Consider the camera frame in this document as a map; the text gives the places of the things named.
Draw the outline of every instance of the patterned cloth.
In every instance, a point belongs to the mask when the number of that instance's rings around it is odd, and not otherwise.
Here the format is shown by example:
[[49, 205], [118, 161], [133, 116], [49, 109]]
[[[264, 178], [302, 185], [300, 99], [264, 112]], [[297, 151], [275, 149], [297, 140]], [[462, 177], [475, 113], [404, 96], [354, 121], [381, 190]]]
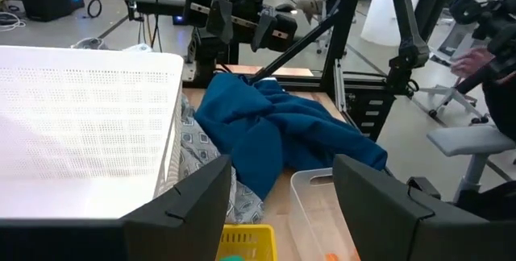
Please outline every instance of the patterned cloth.
[[[216, 159], [220, 154], [217, 147], [204, 133], [194, 119], [194, 108], [185, 95], [181, 99], [181, 158], [179, 180], [197, 171], [203, 165]], [[226, 212], [226, 223], [256, 224], [264, 216], [264, 202], [248, 187], [236, 180], [236, 172], [231, 168], [231, 189]]]

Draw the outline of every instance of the white cylinder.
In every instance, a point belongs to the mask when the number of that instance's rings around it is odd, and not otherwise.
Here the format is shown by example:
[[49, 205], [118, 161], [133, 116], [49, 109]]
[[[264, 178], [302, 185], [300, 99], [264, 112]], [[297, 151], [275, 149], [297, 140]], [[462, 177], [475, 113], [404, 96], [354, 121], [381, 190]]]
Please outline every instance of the white cylinder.
[[[412, 6], [417, 6], [419, 0], [412, 0]], [[372, 0], [368, 16], [362, 29], [362, 39], [385, 46], [400, 44], [400, 32], [397, 27], [396, 13], [393, 0]]]

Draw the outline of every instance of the hand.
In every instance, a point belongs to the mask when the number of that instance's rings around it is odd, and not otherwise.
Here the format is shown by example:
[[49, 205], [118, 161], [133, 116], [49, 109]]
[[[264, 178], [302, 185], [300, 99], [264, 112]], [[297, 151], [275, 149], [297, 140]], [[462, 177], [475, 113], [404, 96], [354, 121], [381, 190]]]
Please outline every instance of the hand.
[[487, 48], [473, 48], [451, 65], [451, 72], [459, 77], [469, 77], [493, 58]]

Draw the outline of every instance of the wooden table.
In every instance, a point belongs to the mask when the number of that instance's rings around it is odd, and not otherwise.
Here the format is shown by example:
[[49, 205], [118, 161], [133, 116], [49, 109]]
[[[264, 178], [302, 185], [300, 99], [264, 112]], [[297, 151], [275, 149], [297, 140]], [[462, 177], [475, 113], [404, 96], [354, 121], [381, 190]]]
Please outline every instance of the wooden table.
[[[243, 65], [228, 65], [235, 73], [255, 73], [260, 67], [243, 66]], [[282, 76], [313, 76], [307, 68], [280, 68], [273, 75]], [[187, 96], [190, 104], [196, 108], [202, 100], [205, 93], [204, 89], [183, 89], [183, 93]], [[315, 100], [321, 103], [330, 114], [342, 121], [344, 121], [341, 113], [337, 110], [331, 99], [325, 93], [310, 93], [310, 92], [293, 92], [293, 95]], [[289, 212], [290, 212], [290, 177], [293, 175], [292, 171], [285, 170], [284, 173], [277, 179], [273, 189], [265, 200], [265, 216], [262, 221], [264, 224], [273, 226], [278, 250], [279, 260], [300, 260], [298, 250], [292, 238], [289, 228]]]

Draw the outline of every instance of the white cable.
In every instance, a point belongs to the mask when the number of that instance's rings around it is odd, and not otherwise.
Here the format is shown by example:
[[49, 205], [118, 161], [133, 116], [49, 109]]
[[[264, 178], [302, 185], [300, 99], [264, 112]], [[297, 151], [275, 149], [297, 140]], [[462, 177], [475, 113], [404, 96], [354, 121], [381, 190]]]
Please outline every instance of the white cable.
[[8, 15], [8, 16], [12, 17], [13, 19], [16, 20], [16, 23], [13, 23], [13, 24], [10, 24], [10, 25], [5, 25], [5, 26], [4, 25], [0, 25], [0, 32], [12, 31], [16, 27], [25, 27], [25, 22], [22, 21], [22, 19], [20, 19], [15, 14], [12, 14], [10, 12], [0, 12], [0, 16], [2, 16], [2, 15]]

